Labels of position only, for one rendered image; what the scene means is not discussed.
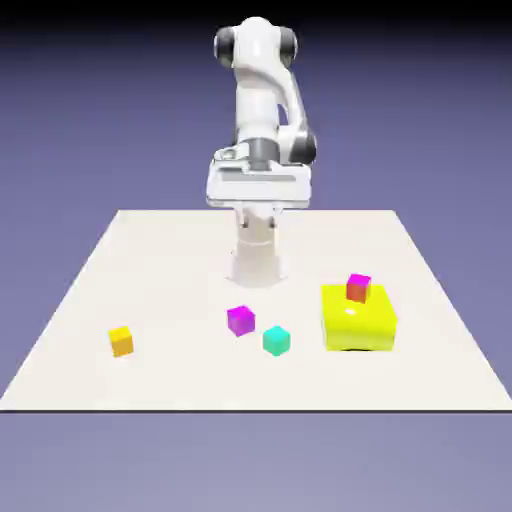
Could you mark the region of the large yellow box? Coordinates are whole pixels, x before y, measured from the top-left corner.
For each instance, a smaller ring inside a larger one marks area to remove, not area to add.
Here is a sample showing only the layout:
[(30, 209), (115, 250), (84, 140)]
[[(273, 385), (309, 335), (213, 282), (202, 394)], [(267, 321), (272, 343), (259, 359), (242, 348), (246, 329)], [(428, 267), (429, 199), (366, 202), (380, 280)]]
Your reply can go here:
[(391, 351), (397, 315), (383, 285), (372, 285), (365, 303), (346, 298), (346, 286), (321, 286), (325, 346), (330, 351)]

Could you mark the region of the small purple cube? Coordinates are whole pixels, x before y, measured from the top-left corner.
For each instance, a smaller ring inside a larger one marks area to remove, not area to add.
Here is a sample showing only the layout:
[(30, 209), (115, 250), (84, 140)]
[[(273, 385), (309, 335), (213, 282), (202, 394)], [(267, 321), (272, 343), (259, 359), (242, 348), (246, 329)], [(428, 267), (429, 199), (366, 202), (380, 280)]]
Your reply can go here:
[(246, 305), (240, 305), (226, 311), (229, 330), (237, 337), (255, 330), (255, 314)]

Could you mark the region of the small teal cube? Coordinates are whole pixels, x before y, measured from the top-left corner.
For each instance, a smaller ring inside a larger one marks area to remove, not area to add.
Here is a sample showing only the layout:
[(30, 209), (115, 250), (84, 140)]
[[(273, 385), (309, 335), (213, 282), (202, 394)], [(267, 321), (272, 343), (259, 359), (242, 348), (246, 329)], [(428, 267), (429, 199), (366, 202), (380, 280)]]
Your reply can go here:
[(290, 350), (291, 334), (280, 326), (274, 326), (263, 332), (263, 348), (278, 357)]

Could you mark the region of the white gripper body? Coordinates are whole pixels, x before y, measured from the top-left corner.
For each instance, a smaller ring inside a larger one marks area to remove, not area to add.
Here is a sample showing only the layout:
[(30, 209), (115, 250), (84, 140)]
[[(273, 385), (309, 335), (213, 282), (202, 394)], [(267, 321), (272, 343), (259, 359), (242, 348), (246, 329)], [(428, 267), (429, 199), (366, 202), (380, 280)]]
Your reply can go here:
[(270, 162), (268, 171), (251, 170), (248, 160), (213, 160), (206, 184), (213, 207), (268, 204), (278, 208), (306, 208), (311, 198), (311, 168)]

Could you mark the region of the small red cube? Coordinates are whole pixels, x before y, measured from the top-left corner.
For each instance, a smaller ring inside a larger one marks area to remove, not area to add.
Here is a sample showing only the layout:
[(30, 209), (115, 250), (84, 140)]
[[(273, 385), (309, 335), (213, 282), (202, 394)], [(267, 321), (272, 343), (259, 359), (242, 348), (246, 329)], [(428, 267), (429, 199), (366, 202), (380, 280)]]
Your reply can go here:
[(352, 302), (365, 304), (370, 295), (370, 290), (370, 276), (352, 273), (346, 283), (346, 299)]

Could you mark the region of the small orange cube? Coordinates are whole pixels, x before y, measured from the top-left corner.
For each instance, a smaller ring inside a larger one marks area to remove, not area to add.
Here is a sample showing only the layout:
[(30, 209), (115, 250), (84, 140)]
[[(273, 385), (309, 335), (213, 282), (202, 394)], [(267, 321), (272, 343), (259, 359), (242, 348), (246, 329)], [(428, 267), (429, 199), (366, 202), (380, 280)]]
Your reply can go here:
[(133, 337), (127, 326), (109, 330), (108, 337), (114, 357), (121, 357), (133, 352)]

